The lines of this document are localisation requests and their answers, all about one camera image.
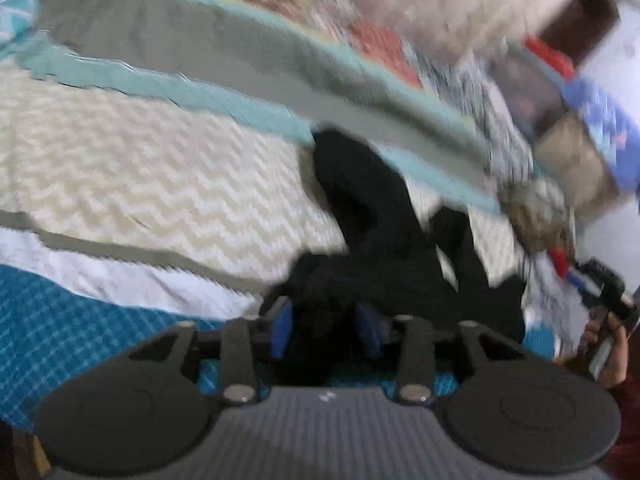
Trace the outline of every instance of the hand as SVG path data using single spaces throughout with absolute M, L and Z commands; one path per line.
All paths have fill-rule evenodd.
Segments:
M 600 331 L 600 324 L 595 319 L 597 312 L 592 309 L 589 313 L 591 321 L 584 327 L 584 333 L 580 339 L 580 344 L 587 348 L 595 345 L 598 342 L 598 332 Z M 629 344 L 626 336 L 626 330 L 620 323 L 617 317 L 612 313 L 609 313 L 607 318 L 609 323 L 609 330 L 615 330 L 615 341 L 611 354 L 607 363 L 604 365 L 598 378 L 598 384 L 605 389 L 618 386 L 622 381 L 626 379 L 626 369 L 629 364 Z

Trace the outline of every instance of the red object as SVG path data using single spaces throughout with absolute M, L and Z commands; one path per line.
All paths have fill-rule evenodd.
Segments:
M 552 249 L 548 249 L 546 253 L 551 258 L 551 262 L 554 264 L 558 276 L 560 276 L 564 280 L 564 277 L 569 271 L 569 262 L 566 259 L 564 249 L 560 247 L 554 247 Z
M 552 49 L 544 41 L 536 36 L 528 36 L 524 46 L 548 64 L 565 79 L 571 79 L 575 75 L 574 64 L 571 59 L 557 50 Z
M 616 399 L 622 428 L 616 445 L 604 460 L 604 469 L 618 480 L 638 480 L 640 474 L 640 386 L 632 377 L 609 393 Z
M 380 27 L 365 18 L 358 18 L 351 23 L 349 32 L 353 39 L 353 48 L 384 64 L 387 70 L 394 72 L 405 83 L 417 88 L 422 87 L 418 72 L 404 58 L 402 40 L 397 32 Z

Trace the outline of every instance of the ribbed gray surface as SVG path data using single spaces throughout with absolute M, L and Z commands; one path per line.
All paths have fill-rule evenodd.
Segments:
M 89 477 L 57 470 L 49 478 Z M 380 388 L 274 388 L 264 403 L 224 411 L 190 455 L 135 478 L 548 480 L 505 473 L 476 460 L 452 443 L 430 410 L 398 406 Z M 553 478 L 609 476 L 591 467 Z

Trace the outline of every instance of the blue checkered fabric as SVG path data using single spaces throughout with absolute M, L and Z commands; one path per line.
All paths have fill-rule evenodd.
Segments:
M 161 332 L 184 316 L 147 308 L 124 308 L 78 296 L 45 278 L 0 265 L 0 418 L 30 430 L 33 412 L 48 392 L 144 338 Z M 197 320 L 199 330 L 220 328 L 220 322 Z M 553 337 L 541 330 L 527 334 L 528 348 L 552 354 Z M 257 367 L 261 394 L 273 384 L 272 370 Z M 198 387 L 205 394 L 216 389 L 216 362 L 200 365 Z M 394 389 L 393 373 L 381 374 L 375 364 L 341 367 L 331 386 L 381 384 Z M 436 381 L 439 395 L 456 387 L 453 376 Z

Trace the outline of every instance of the bed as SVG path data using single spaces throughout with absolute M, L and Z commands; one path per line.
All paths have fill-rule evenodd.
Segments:
M 256 312 L 301 250 L 343 250 L 310 163 L 327 121 L 405 177 L 422 222 L 468 210 L 491 284 L 528 277 L 530 348 L 575 342 L 579 300 L 525 270 L 491 191 L 532 160 L 479 66 L 432 62 L 345 0 L 21 5 L 0 50 L 2 420 L 31 429 L 62 381 L 178 320 Z

